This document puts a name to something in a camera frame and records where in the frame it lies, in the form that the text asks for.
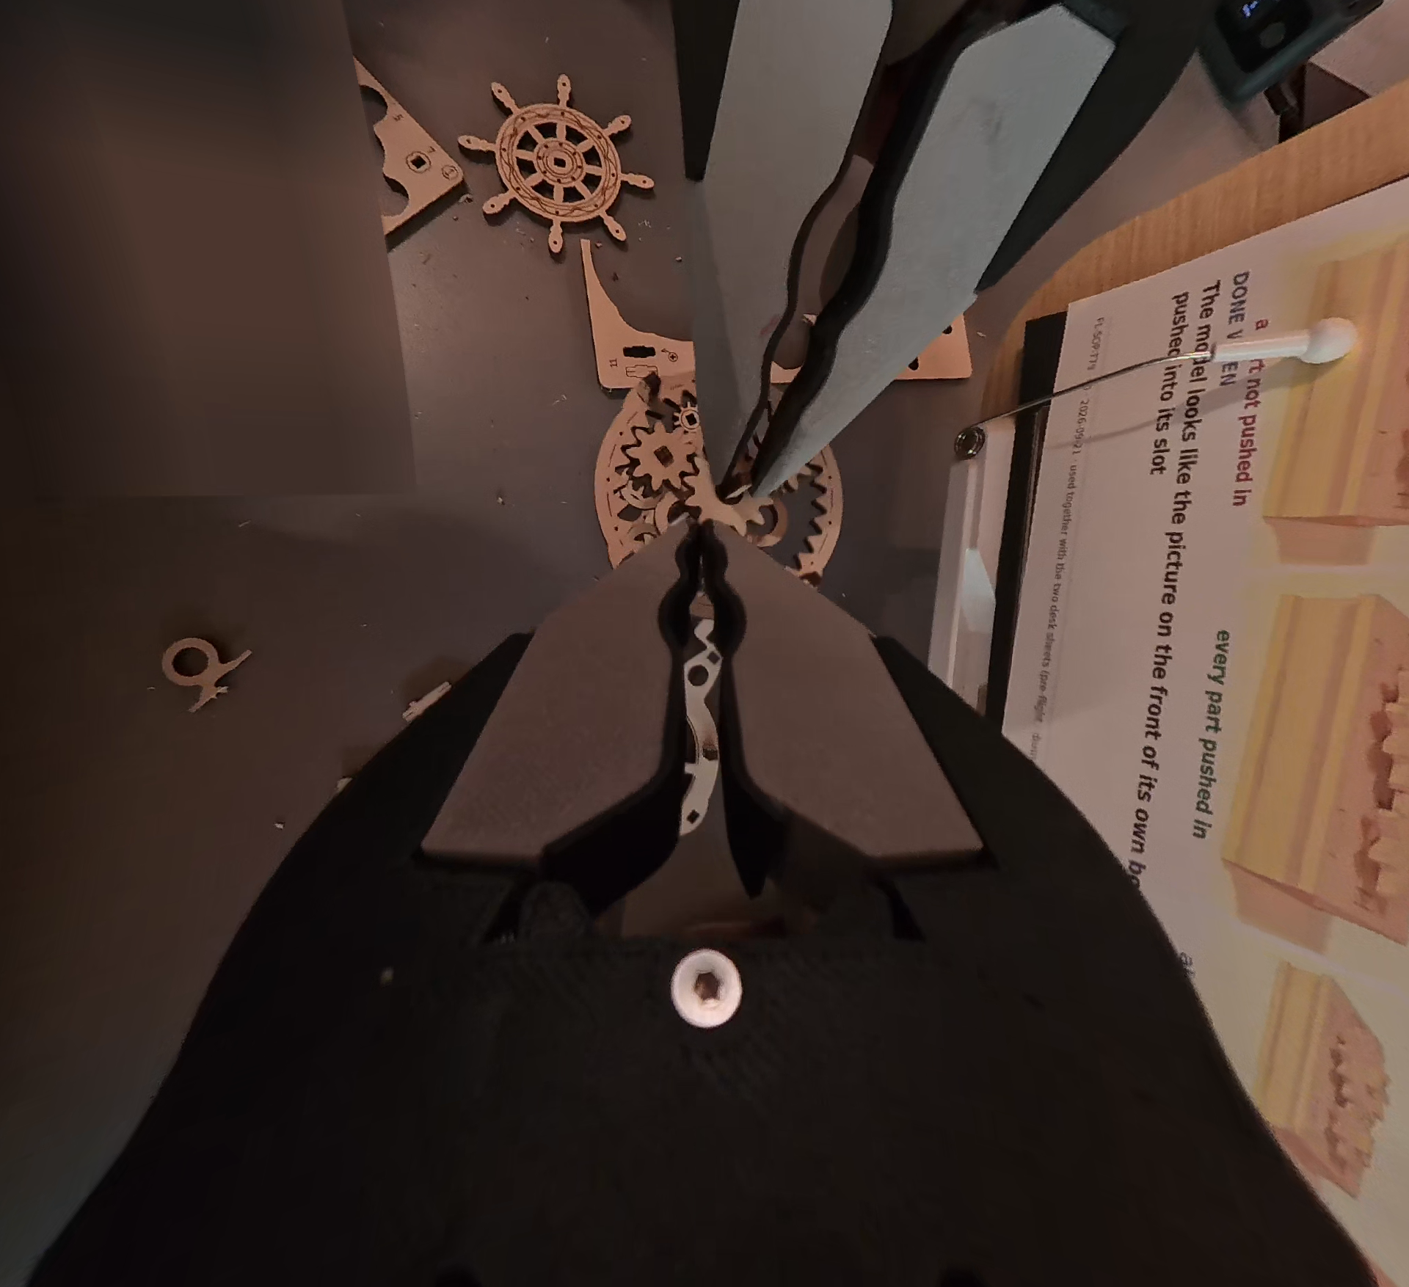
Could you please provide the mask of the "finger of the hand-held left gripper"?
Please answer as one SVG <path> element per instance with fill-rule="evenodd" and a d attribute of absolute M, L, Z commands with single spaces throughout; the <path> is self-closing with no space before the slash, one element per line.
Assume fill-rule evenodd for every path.
<path fill-rule="evenodd" d="M 852 156 L 894 0 L 686 0 L 697 400 L 714 480 L 766 406 L 799 261 Z"/>
<path fill-rule="evenodd" d="M 1064 5 L 1013 23 L 974 9 L 924 46 L 751 493 L 807 464 L 973 304 L 1115 49 Z"/>

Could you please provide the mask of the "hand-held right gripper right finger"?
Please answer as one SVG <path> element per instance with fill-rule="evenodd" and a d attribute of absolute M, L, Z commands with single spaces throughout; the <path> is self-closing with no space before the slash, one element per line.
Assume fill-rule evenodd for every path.
<path fill-rule="evenodd" d="M 734 530 L 708 527 L 724 665 L 720 781 L 748 895 L 832 901 L 982 853 L 866 627 Z"/>

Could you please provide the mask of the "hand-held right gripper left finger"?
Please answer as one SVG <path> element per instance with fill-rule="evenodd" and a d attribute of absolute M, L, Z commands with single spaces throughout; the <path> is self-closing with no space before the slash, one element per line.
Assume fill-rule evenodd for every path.
<path fill-rule="evenodd" d="M 527 644 L 423 850 L 569 883 L 604 912 L 678 847 L 698 535 L 678 525 Z"/>

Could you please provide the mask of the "round wooden frame part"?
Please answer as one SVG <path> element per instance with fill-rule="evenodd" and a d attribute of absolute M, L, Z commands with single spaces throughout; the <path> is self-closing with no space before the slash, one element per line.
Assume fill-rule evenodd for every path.
<path fill-rule="evenodd" d="M 680 835 L 693 834 L 708 816 L 720 779 L 720 733 L 711 695 L 720 681 L 724 658 L 715 646 L 714 619 L 701 616 L 695 642 L 685 663 L 686 722 L 686 795 L 680 805 Z"/>

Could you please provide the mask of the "small wooden gear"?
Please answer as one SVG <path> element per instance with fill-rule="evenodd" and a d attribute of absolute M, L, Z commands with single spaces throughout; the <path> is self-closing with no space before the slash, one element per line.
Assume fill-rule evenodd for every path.
<path fill-rule="evenodd" d="M 686 500 L 686 510 L 697 523 L 720 523 L 760 547 L 776 545 L 787 532 L 787 510 L 771 497 L 760 502 L 751 495 L 731 503 L 708 490 L 711 480 L 697 476 Z"/>

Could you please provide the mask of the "wooden gear model assembly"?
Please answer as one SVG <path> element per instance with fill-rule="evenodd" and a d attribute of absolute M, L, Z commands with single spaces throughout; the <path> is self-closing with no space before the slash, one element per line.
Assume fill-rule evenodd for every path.
<path fill-rule="evenodd" d="M 708 490 L 718 495 L 695 381 L 651 374 L 621 403 L 594 471 L 594 507 L 614 569 L 675 523 L 697 523 L 686 510 L 697 476 L 711 480 Z M 755 500 L 767 497 L 787 510 L 787 532 L 762 549 L 804 581 L 820 586 L 842 525 L 841 469 L 832 449 L 826 448 L 779 492 Z"/>

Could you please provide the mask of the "wooden ship wheel part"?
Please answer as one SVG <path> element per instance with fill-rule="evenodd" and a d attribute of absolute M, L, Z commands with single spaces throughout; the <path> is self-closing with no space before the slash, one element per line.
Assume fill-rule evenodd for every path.
<path fill-rule="evenodd" d="M 502 191 L 483 203 L 486 218 L 497 218 L 511 204 L 549 228 L 549 251 L 564 256 L 564 230 L 603 223 L 623 242 L 626 226 L 614 210 L 623 188 L 654 192 L 654 177 L 626 169 L 618 139 L 632 132 L 621 113 L 596 121 L 574 102 L 574 80 L 560 73 L 554 99 L 517 101 L 502 81 L 490 92 L 502 108 L 502 124 L 490 139 L 462 133 L 461 150 L 493 158 Z"/>

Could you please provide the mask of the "jagged wooden sheet strip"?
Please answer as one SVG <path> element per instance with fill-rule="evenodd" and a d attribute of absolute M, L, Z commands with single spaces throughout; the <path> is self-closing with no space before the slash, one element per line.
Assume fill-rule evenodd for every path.
<path fill-rule="evenodd" d="M 600 387 L 629 391 L 651 374 L 695 381 L 695 344 L 629 327 L 596 274 L 592 248 L 591 240 L 580 240 Z M 895 381 L 966 381 L 971 374 L 966 321 L 958 317 Z"/>

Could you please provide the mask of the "small wooden loop part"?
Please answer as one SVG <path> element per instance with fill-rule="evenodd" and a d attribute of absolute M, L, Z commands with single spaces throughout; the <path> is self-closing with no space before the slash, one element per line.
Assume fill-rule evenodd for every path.
<path fill-rule="evenodd" d="M 253 652 L 241 650 L 224 658 L 219 646 L 199 638 L 186 635 L 168 646 L 161 658 L 161 670 L 168 684 L 194 691 L 189 702 L 189 715 L 196 715 L 209 702 L 228 693 L 228 674 L 251 661 Z"/>

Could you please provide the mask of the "punched-out wooden part sheet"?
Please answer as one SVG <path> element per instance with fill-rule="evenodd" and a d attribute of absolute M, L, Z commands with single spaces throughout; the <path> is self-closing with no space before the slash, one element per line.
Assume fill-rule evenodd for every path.
<path fill-rule="evenodd" d="M 383 116 L 373 124 L 383 153 L 381 176 L 407 197 L 400 211 L 381 216 L 383 234 L 392 238 L 429 206 L 458 192 L 464 171 L 360 60 L 354 65 L 360 90 L 383 102 Z"/>

